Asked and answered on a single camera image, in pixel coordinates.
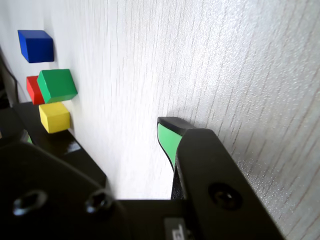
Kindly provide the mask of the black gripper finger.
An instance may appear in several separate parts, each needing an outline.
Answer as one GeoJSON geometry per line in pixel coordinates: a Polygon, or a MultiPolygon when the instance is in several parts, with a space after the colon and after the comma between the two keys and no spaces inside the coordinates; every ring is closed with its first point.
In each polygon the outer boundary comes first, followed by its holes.
{"type": "Polygon", "coordinates": [[[3,240],[129,240],[127,219],[108,190],[28,143],[0,141],[3,240]]]}
{"type": "Polygon", "coordinates": [[[280,240],[282,234],[217,135],[179,117],[157,119],[197,240],[280,240]]]}

